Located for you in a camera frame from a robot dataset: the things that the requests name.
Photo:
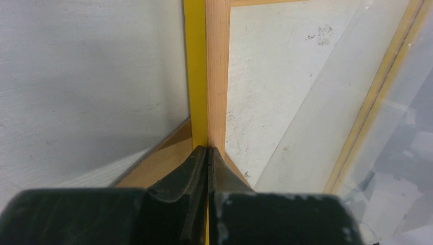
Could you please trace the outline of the clear acrylic sheet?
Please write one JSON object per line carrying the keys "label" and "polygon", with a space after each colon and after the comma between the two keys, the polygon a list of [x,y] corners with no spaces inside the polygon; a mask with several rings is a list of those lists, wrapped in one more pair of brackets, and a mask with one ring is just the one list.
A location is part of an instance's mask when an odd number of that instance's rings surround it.
{"label": "clear acrylic sheet", "polygon": [[432,1],[362,1],[255,189],[337,195],[367,244],[432,224]]}

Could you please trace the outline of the yellow picture frame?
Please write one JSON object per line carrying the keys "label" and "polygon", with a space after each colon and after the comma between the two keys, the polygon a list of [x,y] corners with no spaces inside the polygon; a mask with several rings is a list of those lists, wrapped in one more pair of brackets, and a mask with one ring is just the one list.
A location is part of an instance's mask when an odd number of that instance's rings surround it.
{"label": "yellow picture frame", "polygon": [[[255,184],[361,4],[184,2],[193,146],[207,149],[207,182],[209,149],[217,148],[260,192]],[[206,194],[209,221],[209,183]],[[415,244],[409,235],[431,230],[432,224],[376,243],[397,238]]]}

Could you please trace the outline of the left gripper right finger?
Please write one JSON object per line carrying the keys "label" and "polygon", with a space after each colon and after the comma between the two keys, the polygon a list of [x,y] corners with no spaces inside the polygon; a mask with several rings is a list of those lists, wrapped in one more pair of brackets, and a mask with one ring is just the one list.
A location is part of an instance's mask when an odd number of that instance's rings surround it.
{"label": "left gripper right finger", "polygon": [[357,222],[328,194],[255,192],[210,148],[211,244],[362,244]]}

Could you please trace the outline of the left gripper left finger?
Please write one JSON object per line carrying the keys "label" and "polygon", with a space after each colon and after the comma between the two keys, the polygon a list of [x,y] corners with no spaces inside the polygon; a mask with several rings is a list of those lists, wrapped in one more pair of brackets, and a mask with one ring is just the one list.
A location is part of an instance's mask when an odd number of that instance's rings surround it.
{"label": "left gripper left finger", "polygon": [[1,213],[1,244],[204,244],[207,149],[148,188],[30,189]]}

